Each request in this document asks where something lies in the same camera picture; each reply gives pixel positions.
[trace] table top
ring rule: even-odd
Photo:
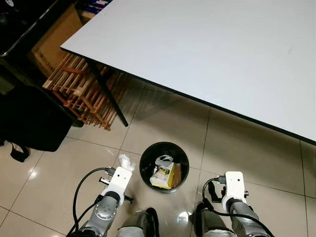
[[[316,141],[314,0],[114,0],[61,47]]]

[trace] black table leg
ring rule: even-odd
[[[117,102],[116,102],[115,98],[113,97],[112,93],[108,89],[105,80],[102,79],[102,76],[101,76],[99,70],[97,69],[97,67],[95,65],[95,62],[93,60],[91,60],[91,59],[88,59],[88,58],[85,58],[85,60],[87,61],[89,67],[91,68],[93,74],[95,75],[95,78],[99,82],[103,92],[106,94],[106,96],[110,100],[110,103],[113,105],[113,107],[114,107],[115,111],[117,112],[120,120],[122,121],[124,126],[127,127],[128,123],[126,121],[126,118],[124,117],[122,111],[120,110],[119,105],[117,104]]]

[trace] cardboard box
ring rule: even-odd
[[[66,55],[60,46],[81,27],[77,11],[71,5],[35,44],[28,58],[48,78]]]

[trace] tile floor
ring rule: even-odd
[[[73,224],[72,199],[79,180],[94,168],[118,166],[118,154],[138,163],[144,150],[159,141],[176,143],[188,155],[191,168],[185,184],[172,194],[159,194],[142,182],[136,166],[126,191],[135,202],[118,210],[108,236],[115,237],[134,211],[152,206],[162,237],[194,237],[191,223],[179,221],[179,215],[193,212],[208,178],[240,170],[248,203],[276,237],[316,237],[315,146],[138,80],[131,82],[120,106],[129,127],[118,118],[111,132],[73,127],[58,151],[32,150],[23,164],[9,156],[9,144],[0,147],[1,237],[65,236]],[[100,176],[83,184],[78,213],[103,189]],[[224,221],[230,227],[229,219]]]

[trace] black trash can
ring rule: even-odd
[[[155,168],[155,161],[162,155],[172,156],[173,162],[179,163],[181,166],[181,182],[177,187],[172,189],[159,188],[152,186],[150,183],[150,178],[153,175]],[[145,150],[139,163],[139,171],[145,184],[151,189],[162,193],[171,193],[179,188],[187,179],[189,167],[189,160],[185,152],[179,146],[171,142],[158,142],[151,145]]]

